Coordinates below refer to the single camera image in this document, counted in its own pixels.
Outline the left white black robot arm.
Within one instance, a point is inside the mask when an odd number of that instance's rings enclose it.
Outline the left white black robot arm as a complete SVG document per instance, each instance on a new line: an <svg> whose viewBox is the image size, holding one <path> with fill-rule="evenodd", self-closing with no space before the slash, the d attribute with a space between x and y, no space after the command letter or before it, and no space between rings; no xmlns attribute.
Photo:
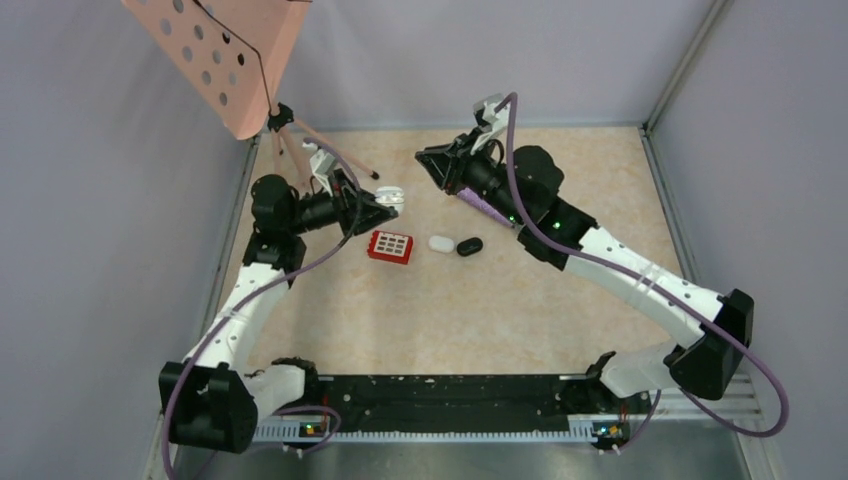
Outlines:
<svg viewBox="0 0 848 480"><path fill-rule="evenodd" d="M277 410L288 405L303 414L317 407L321 388L313 363L282 359L250 371L248 357L295 279L331 256L306 264L303 234L337 225L348 241L398 218L405 203L402 188L369 192L342 169L321 191L305 195L283 177L265 175L250 197L252 232L230 295L185 359L160 372L167 444L242 453L258 424Z"/></svg>

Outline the white oval earbud case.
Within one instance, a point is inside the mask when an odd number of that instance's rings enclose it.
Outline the white oval earbud case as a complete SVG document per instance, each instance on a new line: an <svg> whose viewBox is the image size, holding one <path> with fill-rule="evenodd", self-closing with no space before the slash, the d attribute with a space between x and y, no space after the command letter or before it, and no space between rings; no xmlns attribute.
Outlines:
<svg viewBox="0 0 848 480"><path fill-rule="evenodd" d="M427 244L430 250L442 254L450 254L455 249L455 242L443 236L431 236Z"/></svg>

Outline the white square earbud case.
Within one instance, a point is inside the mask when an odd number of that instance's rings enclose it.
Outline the white square earbud case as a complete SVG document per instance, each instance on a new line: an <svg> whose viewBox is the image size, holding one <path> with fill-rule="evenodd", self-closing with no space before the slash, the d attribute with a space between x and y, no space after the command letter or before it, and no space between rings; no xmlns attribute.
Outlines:
<svg viewBox="0 0 848 480"><path fill-rule="evenodd" d="M397 186L381 186L374 192L375 202L402 214L405 208L405 192Z"/></svg>

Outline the black earbud charging case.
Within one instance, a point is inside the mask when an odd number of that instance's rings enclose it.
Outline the black earbud charging case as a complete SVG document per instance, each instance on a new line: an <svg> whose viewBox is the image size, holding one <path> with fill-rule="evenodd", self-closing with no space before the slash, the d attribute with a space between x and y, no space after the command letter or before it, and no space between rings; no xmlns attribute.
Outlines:
<svg viewBox="0 0 848 480"><path fill-rule="evenodd" d="M461 257L468 257L479 253L484 247L484 242L479 237L471 237L460 241L456 245L456 253Z"/></svg>

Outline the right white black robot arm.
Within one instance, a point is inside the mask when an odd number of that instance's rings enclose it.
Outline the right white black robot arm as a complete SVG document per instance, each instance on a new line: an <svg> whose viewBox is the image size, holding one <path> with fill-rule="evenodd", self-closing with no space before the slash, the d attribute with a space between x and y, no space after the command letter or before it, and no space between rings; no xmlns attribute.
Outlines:
<svg viewBox="0 0 848 480"><path fill-rule="evenodd" d="M738 289L721 295L702 288L625 246L559 197L564 174L545 149L522 146L513 154L518 192L537 228L568 249L555 250L520 219L508 185L510 168L494 157L504 152L497 140L477 146L473 136L462 134L414 158L446 194L468 189L517 226L517 240L531 256L601 286L670 337L636 352L603 355L587 372L595 377L586 385L589 404L612 412L626 397L665 388L721 399L742 358L732 343L751 341L753 299Z"/></svg>

